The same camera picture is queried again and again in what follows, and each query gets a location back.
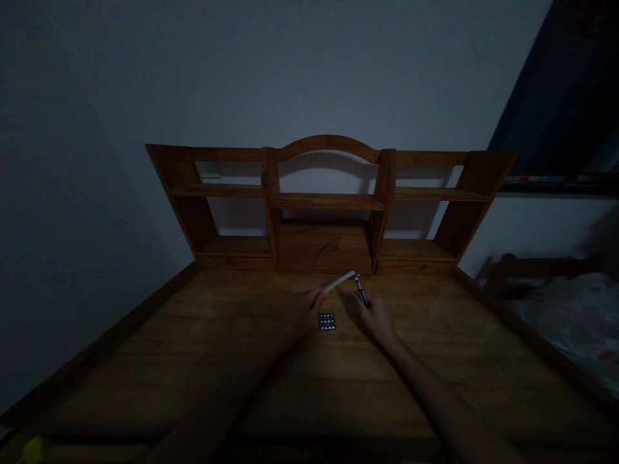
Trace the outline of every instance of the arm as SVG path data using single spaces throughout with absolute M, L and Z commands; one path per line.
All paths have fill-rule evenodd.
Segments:
M 279 333 L 264 345 L 253 347 L 220 384 L 203 390 L 200 402 L 160 442 L 146 462 L 209 462 L 273 364 L 317 326 L 318 312 L 326 298 L 321 289 L 300 298 L 287 314 Z
M 370 309 L 355 297 L 361 320 L 404 373 L 452 451 L 467 463 L 524 463 L 509 442 L 400 339 L 390 305 L 376 296 L 368 299 Z

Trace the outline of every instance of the yellow object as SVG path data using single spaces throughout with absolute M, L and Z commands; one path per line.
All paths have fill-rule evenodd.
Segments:
M 35 437 L 24 445 L 24 464 L 39 464 L 43 460 L 43 439 Z

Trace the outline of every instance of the dark curtain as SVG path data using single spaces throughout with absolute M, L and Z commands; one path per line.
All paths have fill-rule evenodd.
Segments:
M 619 167 L 619 1 L 556 0 L 490 150 L 518 150 L 512 174 Z

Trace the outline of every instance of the bed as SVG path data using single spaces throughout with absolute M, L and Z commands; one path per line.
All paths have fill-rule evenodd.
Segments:
M 484 289 L 550 345 L 577 373 L 602 410 L 619 400 L 619 285 L 600 272 L 602 258 L 517 259 L 503 255 Z

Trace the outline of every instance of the arched top panel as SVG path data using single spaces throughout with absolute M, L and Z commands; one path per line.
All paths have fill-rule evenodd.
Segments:
M 371 163 L 378 162 L 379 150 L 343 135 L 312 135 L 277 150 L 277 160 L 287 161 L 309 151 L 335 150 L 351 153 Z

